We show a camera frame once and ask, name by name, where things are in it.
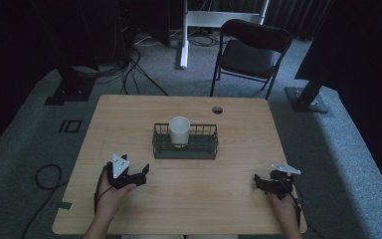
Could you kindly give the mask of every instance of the chair backrest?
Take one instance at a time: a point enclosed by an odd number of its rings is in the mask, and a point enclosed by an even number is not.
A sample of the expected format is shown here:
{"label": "chair backrest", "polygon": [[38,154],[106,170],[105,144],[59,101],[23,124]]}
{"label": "chair backrest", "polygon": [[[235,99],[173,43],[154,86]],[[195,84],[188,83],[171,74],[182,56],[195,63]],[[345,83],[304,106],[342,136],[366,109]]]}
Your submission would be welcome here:
{"label": "chair backrest", "polygon": [[231,19],[222,25],[221,33],[241,42],[262,49],[284,54],[292,42],[292,35],[285,29]]}

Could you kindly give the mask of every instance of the gray carpet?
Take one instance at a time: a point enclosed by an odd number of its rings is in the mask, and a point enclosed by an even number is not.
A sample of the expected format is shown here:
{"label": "gray carpet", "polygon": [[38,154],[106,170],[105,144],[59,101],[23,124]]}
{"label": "gray carpet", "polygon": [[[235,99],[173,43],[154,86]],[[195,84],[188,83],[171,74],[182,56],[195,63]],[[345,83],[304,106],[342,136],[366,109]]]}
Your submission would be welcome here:
{"label": "gray carpet", "polygon": [[[308,224],[325,238],[382,238],[382,176],[337,92],[323,87],[319,94],[332,117],[294,112],[287,98],[285,87],[306,84],[293,78],[308,48],[309,42],[294,40],[269,98],[286,159],[302,171],[295,184],[305,198],[303,213]],[[186,70],[178,69],[180,44],[176,41],[170,49],[152,42],[142,42],[136,49],[140,52],[139,66],[170,96],[209,95],[217,47],[190,45]],[[101,66],[100,70],[110,68]],[[87,102],[44,106],[60,80],[58,72],[53,71],[40,81],[0,138],[0,238],[21,238],[52,192],[36,184],[39,168],[56,164],[62,169],[59,184],[69,180],[99,96],[119,94],[122,88],[122,77],[101,77]],[[260,92],[259,84],[235,80],[225,76],[216,86],[215,97],[264,97],[266,91]],[[128,75],[126,88],[131,95],[163,95],[138,71]],[[61,130],[64,120],[81,120],[79,131]],[[54,167],[44,169],[39,181],[49,187],[56,185],[58,171]],[[81,238],[52,232],[57,203],[64,191],[64,186],[55,191],[32,222],[26,238]],[[320,238],[312,229],[303,237]]]}

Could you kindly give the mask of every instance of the hand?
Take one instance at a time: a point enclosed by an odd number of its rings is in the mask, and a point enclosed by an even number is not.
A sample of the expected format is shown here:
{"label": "hand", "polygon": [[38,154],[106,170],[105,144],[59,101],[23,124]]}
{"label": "hand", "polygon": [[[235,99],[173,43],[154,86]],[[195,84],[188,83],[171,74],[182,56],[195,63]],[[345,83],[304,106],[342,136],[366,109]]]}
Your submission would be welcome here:
{"label": "hand", "polygon": [[275,215],[281,224],[282,230],[285,232],[286,238],[302,238],[296,219],[296,211],[298,208],[296,208],[293,199],[288,194],[282,200],[279,200],[273,193],[269,193],[269,197]]}
{"label": "hand", "polygon": [[116,215],[123,198],[135,187],[135,184],[128,184],[121,189],[111,187],[107,180],[107,172],[105,171],[101,177],[100,188],[98,190],[100,199],[97,203],[95,218],[84,238],[105,238],[109,224]]}

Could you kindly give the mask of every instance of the white cup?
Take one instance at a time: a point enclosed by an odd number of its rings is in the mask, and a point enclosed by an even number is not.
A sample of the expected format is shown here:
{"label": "white cup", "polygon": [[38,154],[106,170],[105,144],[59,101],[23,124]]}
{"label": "white cup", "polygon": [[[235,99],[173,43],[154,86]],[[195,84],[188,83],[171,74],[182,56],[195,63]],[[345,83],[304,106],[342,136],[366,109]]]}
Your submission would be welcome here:
{"label": "white cup", "polygon": [[190,120],[185,117],[176,117],[169,122],[170,141],[172,143],[184,144],[174,145],[176,147],[183,147],[188,143],[190,135]]}

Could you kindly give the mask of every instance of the wooden table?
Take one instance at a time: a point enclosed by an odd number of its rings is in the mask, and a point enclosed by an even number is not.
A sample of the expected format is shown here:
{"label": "wooden table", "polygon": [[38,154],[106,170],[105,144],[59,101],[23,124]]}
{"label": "wooden table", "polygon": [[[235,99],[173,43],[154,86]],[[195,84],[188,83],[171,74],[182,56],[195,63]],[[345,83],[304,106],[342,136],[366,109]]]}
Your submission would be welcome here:
{"label": "wooden table", "polygon": [[[213,107],[223,113],[215,115]],[[155,159],[154,124],[184,116],[214,123],[216,159]],[[53,230],[83,234],[94,217],[94,193],[112,155],[127,154],[129,174],[147,164],[147,184],[129,193],[109,234],[277,234],[281,228],[254,174],[268,179],[286,161],[264,99],[102,96],[80,151]],[[306,224],[301,218],[301,231]]]}

